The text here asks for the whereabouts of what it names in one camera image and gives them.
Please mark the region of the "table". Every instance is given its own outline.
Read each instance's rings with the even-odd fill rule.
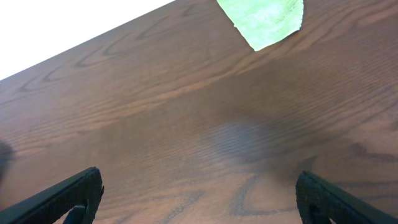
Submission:
[[[300,223],[311,170],[397,217],[397,23],[395,0],[306,0],[254,52],[176,0],[28,68],[0,83],[0,208],[97,166],[95,223]]]

